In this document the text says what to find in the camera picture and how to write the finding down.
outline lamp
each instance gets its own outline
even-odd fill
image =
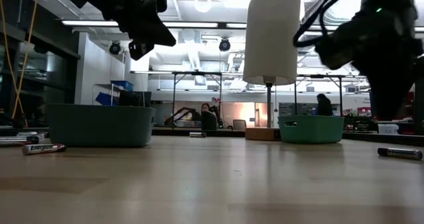
[[[266,85],[268,124],[272,127],[271,87],[296,81],[300,0],[251,0],[247,13],[243,80]]]

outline chair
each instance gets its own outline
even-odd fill
[[[245,131],[246,121],[245,120],[233,120],[233,127],[235,131]]]

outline wooden block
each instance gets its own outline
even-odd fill
[[[280,129],[277,128],[246,128],[246,139],[281,141]]]

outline table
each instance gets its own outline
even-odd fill
[[[378,157],[380,146],[401,147],[152,137],[146,148],[34,156],[2,148],[0,217],[13,224],[422,223],[423,163]]]

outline lampshade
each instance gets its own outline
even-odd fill
[[[247,13],[243,80],[265,85],[296,81],[297,48],[292,44],[299,28],[300,0],[251,0]]]

